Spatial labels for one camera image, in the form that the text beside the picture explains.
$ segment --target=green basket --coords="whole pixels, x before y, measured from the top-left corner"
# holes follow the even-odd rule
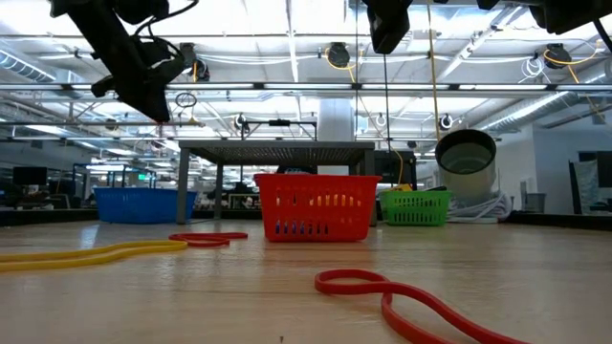
[[[448,191],[384,191],[382,218],[392,226],[443,226],[447,222]]]

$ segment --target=cable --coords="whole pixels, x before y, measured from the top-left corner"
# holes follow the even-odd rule
[[[600,44],[599,44],[599,42],[598,42],[598,43],[597,43],[597,45],[596,45],[596,47],[595,47],[595,50],[593,51],[593,54],[591,54],[590,56],[588,56],[588,57],[586,57],[586,58],[584,58],[584,59],[582,59],[582,60],[580,60],[580,61],[575,61],[575,62],[565,62],[565,61],[558,61],[558,60],[555,60],[555,59],[553,59],[552,57],[549,57],[549,56],[548,56],[548,53],[550,52],[550,50],[548,50],[548,49],[547,49],[547,50],[544,52],[544,55],[543,55],[543,56],[544,56],[544,58],[546,58],[547,60],[549,60],[549,61],[551,61],[551,62],[554,62],[554,63],[557,63],[557,64],[559,64],[559,65],[564,65],[564,66],[575,66],[575,65],[579,65],[580,63],[584,63],[584,62],[586,62],[586,61],[590,61],[590,60],[592,60],[592,59],[595,57],[595,55],[597,54],[597,48],[599,47],[599,45],[600,45]]]
[[[600,34],[601,40],[603,40],[605,45],[608,47],[610,53],[612,53],[612,39],[610,39],[610,36],[605,31],[605,28],[601,24],[600,19],[593,20],[593,25],[595,25],[595,29],[597,29],[597,32]]]
[[[367,117],[370,119],[370,122],[374,126],[374,129],[376,129],[376,131],[379,133],[381,138],[384,138],[383,133],[381,133],[381,130],[379,130],[379,127],[376,125],[376,122],[372,119],[372,115],[370,114],[369,111],[367,111],[367,108],[365,107],[365,102],[363,102],[363,98],[361,98],[361,95],[359,95],[359,99],[361,101],[361,105],[363,106],[363,110],[367,114]],[[402,183],[402,175],[404,174],[404,158],[402,158],[402,155],[400,154],[400,152],[395,150],[395,148],[393,148],[393,146],[391,146],[390,143],[391,142],[389,142],[389,147],[391,147],[391,150],[393,150],[393,152],[395,152],[395,154],[397,154],[398,158],[400,159],[400,178],[398,179],[398,185],[400,185]]]
[[[427,20],[429,23],[429,51],[431,52],[431,83],[433,84],[433,110],[435,117],[436,139],[440,140],[440,114],[438,113],[438,84],[436,80],[436,58],[433,51],[433,28],[431,26],[431,0],[427,0]]]
[[[572,75],[572,78],[574,79],[574,81],[576,81],[577,84],[580,84],[580,80],[578,79],[578,76],[576,75],[576,72],[574,72],[574,69],[572,68],[572,66],[567,66],[567,69],[570,71],[570,74]],[[589,104],[591,104],[591,109],[593,109],[593,111],[595,111],[597,116],[599,116],[601,118],[601,120],[604,123],[606,123],[605,116],[600,112],[600,109],[598,109],[598,107],[595,106],[595,103],[593,102],[593,100],[591,100],[591,97],[587,96],[586,100],[589,101]]]

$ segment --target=yellow rubber band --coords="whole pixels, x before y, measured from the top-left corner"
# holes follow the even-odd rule
[[[106,264],[116,260],[145,253],[177,251],[187,248],[187,243],[178,241],[143,241],[121,243],[107,247],[65,252],[0,254],[0,272],[32,269],[66,269]],[[121,249],[121,251],[90,257]]]

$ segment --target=desk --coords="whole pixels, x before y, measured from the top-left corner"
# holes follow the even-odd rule
[[[0,275],[2,342],[23,344],[397,343],[379,295],[327,296],[327,269],[372,269],[428,290],[476,323],[538,344],[612,338],[612,234],[542,226],[387,227],[362,243],[271,244],[261,221],[2,228],[0,252],[103,247],[180,231],[246,231],[229,247],[149,254],[79,269]],[[396,296],[395,310],[473,343]]]
[[[186,223],[189,155],[217,165],[215,219],[221,218],[223,167],[226,165],[349,166],[351,175],[374,176],[374,142],[285,140],[182,140],[176,223]],[[376,208],[371,226],[376,225]]]

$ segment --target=metal table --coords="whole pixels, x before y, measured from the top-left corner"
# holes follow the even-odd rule
[[[186,223],[189,155],[217,165],[215,219],[221,218],[223,167],[226,165],[349,166],[350,175],[374,176],[374,142],[285,140],[182,140],[176,222]],[[376,225],[376,208],[370,225]]]

